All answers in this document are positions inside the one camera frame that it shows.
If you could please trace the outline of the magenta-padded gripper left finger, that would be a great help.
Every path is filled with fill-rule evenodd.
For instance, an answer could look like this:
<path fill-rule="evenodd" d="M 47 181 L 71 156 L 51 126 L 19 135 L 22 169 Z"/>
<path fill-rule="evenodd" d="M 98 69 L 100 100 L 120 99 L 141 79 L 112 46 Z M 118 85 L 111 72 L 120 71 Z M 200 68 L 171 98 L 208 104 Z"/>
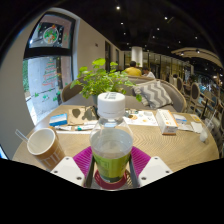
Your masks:
<path fill-rule="evenodd" d="M 94 158 L 91 147 L 87 147 L 74 157 L 64 157 L 51 173 L 81 187 L 90 188 L 93 171 Z"/>

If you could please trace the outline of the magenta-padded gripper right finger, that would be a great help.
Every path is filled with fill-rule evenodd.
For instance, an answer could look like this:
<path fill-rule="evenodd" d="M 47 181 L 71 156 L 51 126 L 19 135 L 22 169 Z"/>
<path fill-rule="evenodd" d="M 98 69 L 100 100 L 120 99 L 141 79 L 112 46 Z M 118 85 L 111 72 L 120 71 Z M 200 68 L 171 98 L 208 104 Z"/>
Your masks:
<path fill-rule="evenodd" d="M 134 188 L 143 187 L 173 173 L 160 157 L 150 157 L 136 147 L 131 150 L 129 167 Z"/>

